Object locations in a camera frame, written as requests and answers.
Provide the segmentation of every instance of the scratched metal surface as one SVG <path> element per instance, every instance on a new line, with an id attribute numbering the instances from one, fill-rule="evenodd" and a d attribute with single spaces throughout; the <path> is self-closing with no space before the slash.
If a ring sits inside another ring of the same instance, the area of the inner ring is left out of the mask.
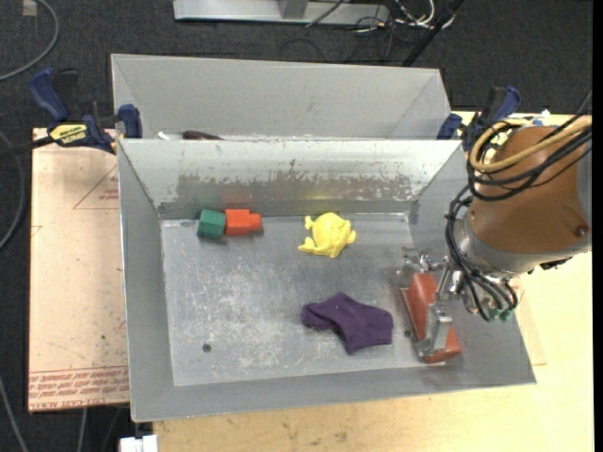
<path id="1" fill-rule="evenodd" d="M 161 225 L 176 386 L 421 366 L 397 288 L 404 215 L 345 216 L 357 233 L 337 258 L 297 250 L 303 217 L 268 218 L 263 233 L 220 242 L 196 221 Z M 303 326 L 304 304 L 344 292 L 394 317 L 392 345 L 348 355 L 332 331 Z"/>
<path id="2" fill-rule="evenodd" d="M 289 140 L 121 142 L 163 218 L 251 207 L 263 216 L 404 212 L 458 141 Z"/>

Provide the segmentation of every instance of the green block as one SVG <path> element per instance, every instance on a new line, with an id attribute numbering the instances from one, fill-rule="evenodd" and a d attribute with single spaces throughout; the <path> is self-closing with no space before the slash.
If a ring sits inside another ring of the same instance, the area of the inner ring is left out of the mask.
<path id="1" fill-rule="evenodd" d="M 224 235 L 224 226 L 226 225 L 226 215 L 218 211 L 204 209 L 199 218 L 197 235 L 209 239 L 220 239 Z"/>

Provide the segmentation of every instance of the blue clamp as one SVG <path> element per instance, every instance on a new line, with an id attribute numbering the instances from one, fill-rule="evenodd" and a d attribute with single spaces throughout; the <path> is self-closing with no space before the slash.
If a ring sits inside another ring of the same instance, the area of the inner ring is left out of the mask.
<path id="1" fill-rule="evenodd" d="M 46 132 L 54 142 L 63 147 L 87 146 L 108 153 L 114 153 L 112 144 L 115 139 L 105 132 L 103 124 L 122 121 L 127 137 L 141 138 L 142 124 L 139 112 L 133 105 L 122 105 L 118 114 L 98 121 L 92 114 L 75 116 L 73 121 L 70 109 L 54 86 L 54 69 L 48 67 L 36 73 L 28 82 L 27 87 L 36 103 L 48 110 L 53 116 L 53 122 Z M 75 84 L 73 73 L 69 87 Z"/>
<path id="2" fill-rule="evenodd" d="M 467 128 L 463 138 L 463 150 L 468 152 L 488 126 L 509 117 L 520 104 L 521 96 L 517 89 L 511 86 L 492 87 L 485 108 L 480 114 L 475 114 Z"/>

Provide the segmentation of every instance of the yellow rubber duck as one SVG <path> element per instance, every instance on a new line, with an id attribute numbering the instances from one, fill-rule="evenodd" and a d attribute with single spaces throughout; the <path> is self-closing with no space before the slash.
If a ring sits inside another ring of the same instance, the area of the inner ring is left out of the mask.
<path id="1" fill-rule="evenodd" d="M 325 213 L 316 220 L 306 216 L 305 229 L 312 230 L 314 240 L 306 237 L 298 250 L 321 256 L 336 258 L 346 245 L 356 240 L 356 232 L 351 229 L 351 223 L 335 213 Z"/>

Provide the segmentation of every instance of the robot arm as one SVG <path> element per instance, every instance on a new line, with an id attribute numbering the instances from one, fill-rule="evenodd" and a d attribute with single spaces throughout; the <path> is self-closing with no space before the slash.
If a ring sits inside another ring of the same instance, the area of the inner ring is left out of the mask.
<path id="1" fill-rule="evenodd" d="M 447 214 L 449 258 L 434 265 L 423 256 L 401 290 L 427 363 L 461 352 L 448 299 L 486 321 L 509 319 L 519 303 L 513 277 L 591 249 L 591 136 L 586 115 L 559 127 L 508 120 L 471 147 L 468 184 Z M 421 276 L 438 269 L 439 284 Z"/>
<path id="2" fill-rule="evenodd" d="M 504 121 L 473 146 L 474 199 L 454 237 L 482 273 L 524 273 L 591 249 L 591 127 L 590 116 L 561 131 Z M 489 139 L 504 131 L 507 140 L 483 162 Z"/>

